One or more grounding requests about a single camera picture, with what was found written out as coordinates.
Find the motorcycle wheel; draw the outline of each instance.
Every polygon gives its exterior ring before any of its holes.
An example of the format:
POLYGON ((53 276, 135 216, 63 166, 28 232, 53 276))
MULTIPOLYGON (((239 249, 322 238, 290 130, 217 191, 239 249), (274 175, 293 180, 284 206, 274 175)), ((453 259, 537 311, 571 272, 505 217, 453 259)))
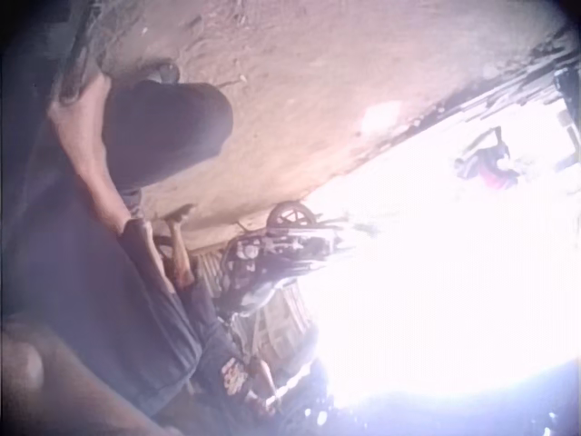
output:
POLYGON ((266 219, 267 227, 301 227, 316 222, 317 216, 300 202, 279 203, 266 219))

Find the ground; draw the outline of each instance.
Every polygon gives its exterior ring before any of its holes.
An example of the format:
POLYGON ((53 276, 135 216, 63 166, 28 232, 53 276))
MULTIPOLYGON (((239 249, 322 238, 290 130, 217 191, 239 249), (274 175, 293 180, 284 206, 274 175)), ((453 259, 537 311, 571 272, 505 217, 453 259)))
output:
POLYGON ((105 69, 172 58, 218 85, 235 127, 218 158, 148 188, 154 218, 197 203, 185 230, 302 198, 365 162, 368 107, 400 103, 401 127, 518 63, 564 18, 517 0, 132 0, 108 17, 105 69))

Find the tire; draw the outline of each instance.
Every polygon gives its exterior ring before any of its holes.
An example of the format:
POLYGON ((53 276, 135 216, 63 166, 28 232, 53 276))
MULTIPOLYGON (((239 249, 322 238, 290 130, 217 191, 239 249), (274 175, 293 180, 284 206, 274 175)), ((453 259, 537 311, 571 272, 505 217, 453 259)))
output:
POLYGON ((303 225, 313 225, 317 222, 317 216, 300 202, 284 202, 277 204, 269 217, 266 220, 267 227, 301 227, 303 225), (299 222, 294 223, 289 219, 285 218, 285 215, 295 212, 297 215, 302 215, 298 217, 299 222))

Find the dirt surface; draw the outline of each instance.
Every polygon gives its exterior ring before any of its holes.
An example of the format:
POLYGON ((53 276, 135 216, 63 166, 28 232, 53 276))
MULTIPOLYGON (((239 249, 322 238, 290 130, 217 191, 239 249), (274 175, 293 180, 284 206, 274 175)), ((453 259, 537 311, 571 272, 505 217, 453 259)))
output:
POLYGON ((400 103, 401 128, 563 23, 538 1, 133 0, 109 18, 105 68, 169 57, 231 100, 222 155, 146 190, 150 217, 199 204, 192 231, 301 198, 372 152, 368 107, 400 103))

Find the motorcycle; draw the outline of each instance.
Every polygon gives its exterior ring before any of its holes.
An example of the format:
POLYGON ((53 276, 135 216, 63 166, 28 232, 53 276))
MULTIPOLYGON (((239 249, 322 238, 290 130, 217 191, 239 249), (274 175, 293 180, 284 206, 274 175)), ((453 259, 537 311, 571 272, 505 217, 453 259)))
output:
POLYGON ((230 240, 223 252, 220 287, 214 300, 223 319, 250 316, 279 289, 302 275, 348 257, 374 229, 345 219, 319 221, 298 202, 278 204, 266 227, 230 240))

